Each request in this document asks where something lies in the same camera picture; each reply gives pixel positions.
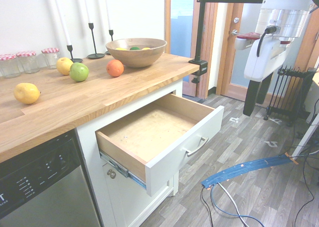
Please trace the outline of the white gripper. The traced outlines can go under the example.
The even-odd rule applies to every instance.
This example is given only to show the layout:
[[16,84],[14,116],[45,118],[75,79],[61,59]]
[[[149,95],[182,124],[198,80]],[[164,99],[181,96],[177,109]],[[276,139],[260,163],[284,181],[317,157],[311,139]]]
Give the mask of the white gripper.
[[291,48],[290,44],[265,36],[257,57],[258,44],[259,41],[253,43],[244,70],[244,77],[250,80],[243,109],[246,116],[252,114],[256,103],[264,103],[273,72],[283,64]]

